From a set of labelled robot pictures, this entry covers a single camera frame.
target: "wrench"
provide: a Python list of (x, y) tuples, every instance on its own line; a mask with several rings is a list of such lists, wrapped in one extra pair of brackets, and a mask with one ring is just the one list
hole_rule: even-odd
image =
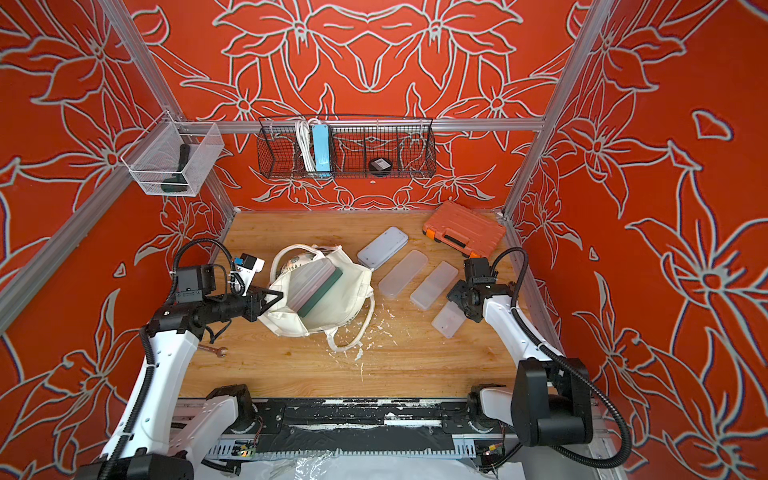
[(220, 349), (215, 349), (212, 346), (204, 345), (202, 343), (197, 344), (197, 349), (203, 350), (204, 352), (216, 353), (216, 356), (219, 358), (227, 356), (227, 352), (229, 352), (229, 349), (226, 346), (223, 346)]

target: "blue power strip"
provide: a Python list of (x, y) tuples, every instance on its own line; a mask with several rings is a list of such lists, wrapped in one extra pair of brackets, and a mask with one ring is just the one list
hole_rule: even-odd
[(328, 125), (312, 126), (312, 142), (315, 146), (315, 168), (319, 172), (331, 171), (328, 140)]

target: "orange floral wallpaper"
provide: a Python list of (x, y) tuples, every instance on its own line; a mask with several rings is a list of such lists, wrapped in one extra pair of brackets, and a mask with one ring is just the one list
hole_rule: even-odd
[(515, 212), (632, 478), (768, 471), (767, 46), (765, 2), (617, 2)]
[[(536, 0), (188, 3), (127, 0), (186, 116), (541, 116), (589, 2)], [(244, 210), (500, 207), (531, 132), (438, 135), (423, 179), (267, 180), (253, 135), (216, 166)]]
[[(101, 453), (141, 367), (136, 332), (165, 301), (174, 255), (225, 223), (206, 187), (168, 198), (132, 184), (115, 202), (0, 336), (0, 478), (71, 478)], [(209, 258), (202, 244), (182, 265)]]
[[(160, 113), (93, 0), (0, 5), (0, 290), (118, 166)], [(0, 335), (0, 478), (71, 478), (98, 455), (141, 364), (136, 329), (169, 259), (226, 215), (131, 185)], [(190, 250), (185, 262), (207, 262)]]
[(96, 0), (0, 9), (0, 290), (160, 113)]

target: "white plastic case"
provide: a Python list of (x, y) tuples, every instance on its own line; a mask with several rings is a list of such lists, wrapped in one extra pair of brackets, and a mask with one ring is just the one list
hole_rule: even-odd
[(373, 242), (357, 253), (357, 260), (361, 265), (371, 270), (376, 270), (392, 255), (397, 253), (408, 243), (408, 235), (398, 227), (390, 227), (379, 235)]

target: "wooden floor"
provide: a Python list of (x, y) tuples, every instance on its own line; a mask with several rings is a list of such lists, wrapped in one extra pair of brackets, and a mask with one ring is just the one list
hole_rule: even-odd
[[(235, 257), (247, 252), (266, 260), (263, 272), (253, 280), (253, 285), (259, 286), (267, 286), (275, 254), (292, 243), (340, 244), (356, 261), (357, 252), (388, 227), (406, 232), (409, 242), (373, 272), (376, 309), (362, 338), (362, 353), (357, 347), (346, 353), (333, 353), (322, 333), (304, 338), (278, 337), (262, 323), (240, 319), (217, 341), (216, 346), (229, 349), (226, 357), (195, 353), (181, 395), (201, 397), (215, 387), (233, 383), (246, 383), (254, 397), (463, 397), (480, 383), (511, 386), (515, 366), (487, 323), (466, 320), (453, 338), (446, 339), (430, 323), (448, 300), (441, 296), (426, 312), (410, 302), (413, 290), (443, 260), (458, 269), (459, 278), (464, 277), (462, 255), (422, 235), (422, 225), (429, 215), (238, 214), (225, 244)], [(499, 245), (496, 253), (504, 248)], [(378, 292), (379, 281), (410, 250), (425, 253), (429, 263), (397, 298), (384, 298)], [(218, 263), (226, 265), (223, 255), (219, 255)], [(514, 278), (511, 262), (502, 262), (499, 279)], [(366, 302), (357, 318), (339, 330), (338, 345), (354, 338), (367, 310)]]

